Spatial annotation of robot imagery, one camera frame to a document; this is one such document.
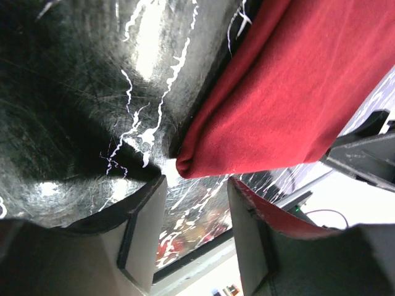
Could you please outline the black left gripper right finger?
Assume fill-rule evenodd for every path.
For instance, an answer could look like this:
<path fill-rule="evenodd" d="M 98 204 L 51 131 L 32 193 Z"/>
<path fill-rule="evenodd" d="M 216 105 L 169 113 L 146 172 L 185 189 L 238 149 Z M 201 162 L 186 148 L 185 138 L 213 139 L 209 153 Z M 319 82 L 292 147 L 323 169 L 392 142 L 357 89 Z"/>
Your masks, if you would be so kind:
<path fill-rule="evenodd" d="M 393 295 L 394 226 L 323 228 L 228 180 L 245 295 Z"/>

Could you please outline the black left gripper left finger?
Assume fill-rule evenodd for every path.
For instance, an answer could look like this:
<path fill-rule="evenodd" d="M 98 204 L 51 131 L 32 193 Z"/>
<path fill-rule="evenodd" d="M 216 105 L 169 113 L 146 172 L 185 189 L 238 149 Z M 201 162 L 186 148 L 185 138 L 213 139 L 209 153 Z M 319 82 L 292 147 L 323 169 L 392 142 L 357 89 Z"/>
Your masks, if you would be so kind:
<path fill-rule="evenodd" d="M 148 295 L 167 180 L 66 228 L 1 221 L 2 295 Z"/>

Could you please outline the dark red t shirt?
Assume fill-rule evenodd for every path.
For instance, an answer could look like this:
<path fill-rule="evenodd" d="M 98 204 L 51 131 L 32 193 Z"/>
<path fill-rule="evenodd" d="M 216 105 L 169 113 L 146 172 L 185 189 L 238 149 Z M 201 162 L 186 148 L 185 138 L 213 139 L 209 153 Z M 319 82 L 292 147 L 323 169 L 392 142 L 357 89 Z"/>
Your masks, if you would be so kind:
<path fill-rule="evenodd" d="M 393 1 L 264 1 L 194 118 L 177 171 L 316 162 L 393 65 Z"/>

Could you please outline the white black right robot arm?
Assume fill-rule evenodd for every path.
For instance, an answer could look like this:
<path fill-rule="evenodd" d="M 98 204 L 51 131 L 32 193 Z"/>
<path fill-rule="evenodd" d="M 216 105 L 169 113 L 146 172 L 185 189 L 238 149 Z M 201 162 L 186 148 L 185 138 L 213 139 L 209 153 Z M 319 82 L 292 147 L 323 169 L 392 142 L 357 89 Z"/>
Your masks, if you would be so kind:
<path fill-rule="evenodd" d="M 320 162 L 371 186 L 394 192 L 394 121 L 377 110 L 354 131 L 336 138 Z"/>

